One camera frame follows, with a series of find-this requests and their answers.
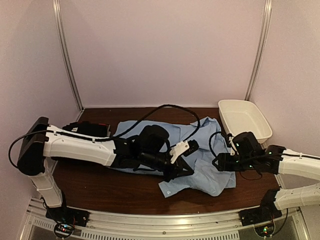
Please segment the light blue long sleeve shirt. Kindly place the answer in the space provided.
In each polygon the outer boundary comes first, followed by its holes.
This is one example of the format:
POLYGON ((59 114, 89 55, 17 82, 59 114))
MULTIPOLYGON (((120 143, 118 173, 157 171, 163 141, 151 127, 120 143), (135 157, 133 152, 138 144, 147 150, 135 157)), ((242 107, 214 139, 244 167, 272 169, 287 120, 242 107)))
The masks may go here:
MULTIPOLYGON (((190 124, 171 124, 145 120, 122 137, 127 139, 139 135, 145 126, 151 125, 164 128, 169 134, 169 143, 175 145, 185 140, 196 129, 198 123, 195 121, 190 124)), ((219 133, 220 131, 221 126, 215 118, 206 116, 200 120, 199 130, 191 137, 192 140, 197 141, 199 149, 184 158, 194 170, 194 173, 190 176, 178 177, 170 182, 160 182, 158 186, 165 198, 171 197, 184 189, 195 189, 216 197, 224 189, 236 187, 236 174, 234 172, 218 171, 212 165, 215 157, 210 148, 213 149, 215 154, 230 152, 225 139, 219 133)))

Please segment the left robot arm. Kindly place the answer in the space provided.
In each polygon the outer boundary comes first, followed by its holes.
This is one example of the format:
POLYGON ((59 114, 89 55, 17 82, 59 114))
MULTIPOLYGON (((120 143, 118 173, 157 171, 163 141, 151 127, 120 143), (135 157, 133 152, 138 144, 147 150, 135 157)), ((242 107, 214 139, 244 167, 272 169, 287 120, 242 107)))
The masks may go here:
POLYGON ((163 174, 169 182, 190 176, 193 169, 184 160, 199 149, 196 140, 183 140, 170 146, 169 133, 159 125, 147 125, 130 138, 98 137, 60 129, 40 117, 20 137, 20 153, 15 167, 28 176, 52 213, 61 222, 72 218, 63 192, 46 169, 46 158, 87 161, 115 169, 139 170, 148 167, 163 174))

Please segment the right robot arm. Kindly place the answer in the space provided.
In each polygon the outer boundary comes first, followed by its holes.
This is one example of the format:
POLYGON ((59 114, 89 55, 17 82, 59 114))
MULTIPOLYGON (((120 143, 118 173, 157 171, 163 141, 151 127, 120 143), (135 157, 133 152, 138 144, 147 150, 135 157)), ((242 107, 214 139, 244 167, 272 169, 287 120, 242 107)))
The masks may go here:
POLYGON ((293 151, 280 145, 263 148, 252 132, 242 132, 231 140, 235 154, 214 155, 212 165, 220 172, 239 172, 254 170, 259 174, 293 175, 315 180, 316 183, 297 187, 271 189, 263 196, 260 205, 242 211, 255 214, 259 220, 266 221, 282 214, 283 210, 314 206, 320 203, 320 158, 293 151))

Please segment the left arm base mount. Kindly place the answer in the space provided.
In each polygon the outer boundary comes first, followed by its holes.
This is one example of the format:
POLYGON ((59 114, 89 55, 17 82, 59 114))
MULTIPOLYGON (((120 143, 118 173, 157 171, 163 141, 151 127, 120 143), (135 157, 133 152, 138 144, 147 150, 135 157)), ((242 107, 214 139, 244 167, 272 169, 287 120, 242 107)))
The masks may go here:
POLYGON ((86 210, 67 207, 65 204, 60 207, 49 207, 46 202, 43 203, 43 206, 46 209, 45 216, 56 223, 80 227, 87 226, 90 213, 86 210))

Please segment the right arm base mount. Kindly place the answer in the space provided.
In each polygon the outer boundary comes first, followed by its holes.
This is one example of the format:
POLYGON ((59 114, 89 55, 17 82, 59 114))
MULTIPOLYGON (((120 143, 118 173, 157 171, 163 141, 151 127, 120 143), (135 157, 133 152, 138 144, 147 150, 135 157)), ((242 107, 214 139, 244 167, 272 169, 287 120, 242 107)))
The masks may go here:
POLYGON ((238 214, 242 226, 249 226, 280 218, 282 211, 278 210, 273 202, 261 202, 260 206, 241 210, 238 214))

